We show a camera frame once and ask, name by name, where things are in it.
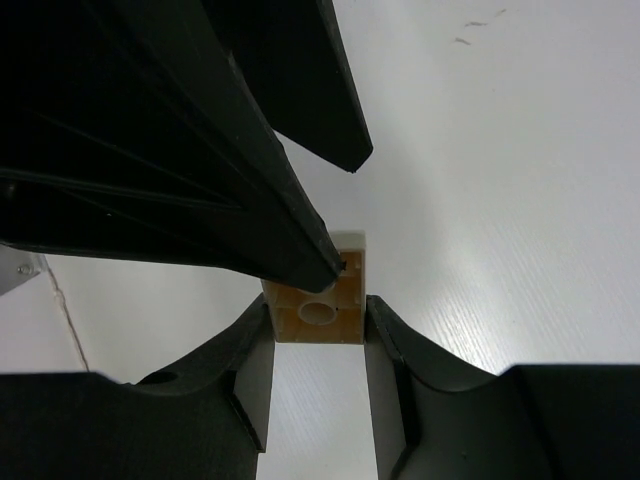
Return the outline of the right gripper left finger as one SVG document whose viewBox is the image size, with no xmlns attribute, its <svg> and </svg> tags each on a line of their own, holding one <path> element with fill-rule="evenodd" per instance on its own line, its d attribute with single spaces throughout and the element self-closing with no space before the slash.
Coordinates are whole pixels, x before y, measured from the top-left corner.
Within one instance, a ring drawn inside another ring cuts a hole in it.
<svg viewBox="0 0 640 480">
<path fill-rule="evenodd" d="M 252 479 L 266 449 L 275 341 L 255 299 L 135 384 L 96 372 L 1 379 L 5 479 Z"/>
</svg>

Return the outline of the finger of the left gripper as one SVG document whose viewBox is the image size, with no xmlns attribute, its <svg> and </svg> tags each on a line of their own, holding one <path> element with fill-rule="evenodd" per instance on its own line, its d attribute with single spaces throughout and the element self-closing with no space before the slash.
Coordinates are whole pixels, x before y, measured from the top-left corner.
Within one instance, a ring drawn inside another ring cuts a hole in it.
<svg viewBox="0 0 640 480">
<path fill-rule="evenodd" d="M 1 241 L 309 292 L 343 268 L 198 1 L 2 3 Z"/>
<path fill-rule="evenodd" d="M 206 1 L 273 130 L 344 171 L 373 145 L 330 1 Z"/>
</svg>

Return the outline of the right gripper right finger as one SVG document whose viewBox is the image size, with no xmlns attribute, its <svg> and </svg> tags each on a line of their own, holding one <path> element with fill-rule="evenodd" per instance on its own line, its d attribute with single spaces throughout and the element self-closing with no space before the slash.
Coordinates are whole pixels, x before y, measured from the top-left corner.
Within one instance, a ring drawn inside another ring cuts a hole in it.
<svg viewBox="0 0 640 480">
<path fill-rule="evenodd" d="M 635 479 L 635 365 L 515 365 L 493 375 L 366 302 L 364 355 L 382 479 Z"/>
</svg>

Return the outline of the tan lego plate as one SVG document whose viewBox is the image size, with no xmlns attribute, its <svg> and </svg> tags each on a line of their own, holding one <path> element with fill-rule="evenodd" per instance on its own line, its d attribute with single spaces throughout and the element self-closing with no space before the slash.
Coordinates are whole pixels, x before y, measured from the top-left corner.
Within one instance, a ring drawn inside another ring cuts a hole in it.
<svg viewBox="0 0 640 480">
<path fill-rule="evenodd" d="M 343 270 L 324 291 L 310 293 L 262 282 L 277 342 L 354 345 L 364 342 L 366 236 L 363 231 L 334 231 L 331 239 L 343 261 Z"/>
</svg>

